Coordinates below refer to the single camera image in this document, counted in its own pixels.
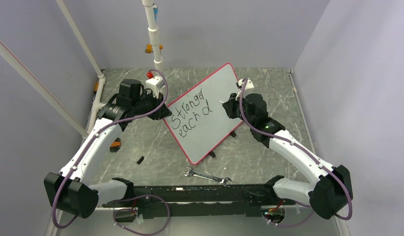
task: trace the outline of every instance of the silver wrench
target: silver wrench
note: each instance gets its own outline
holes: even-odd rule
[[[225,187],[230,187],[228,184],[227,184],[227,182],[232,182],[232,180],[230,179],[230,178],[228,178],[228,177],[226,177],[226,178],[218,178],[218,177],[215,177],[215,176],[210,176],[210,175],[207,175],[207,174],[202,174],[202,173],[199,173],[199,172],[196,172],[196,171],[194,171],[194,169],[192,168],[192,167],[190,167],[190,166],[186,166],[186,168],[188,168],[188,171],[187,172],[183,172],[183,174],[185,175],[185,176],[187,176],[187,177],[190,177],[190,176],[197,176],[197,177],[201,177],[201,178],[205,178],[205,179],[208,179],[208,180],[212,180],[212,181],[216,181],[216,182],[219,182],[219,183],[221,183],[223,186],[225,186]]]

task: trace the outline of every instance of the whiteboard with red border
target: whiteboard with red border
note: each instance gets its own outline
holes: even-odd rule
[[[230,119],[219,101],[238,93],[234,67],[227,63],[168,105],[164,119],[190,163],[198,164],[241,124]]]

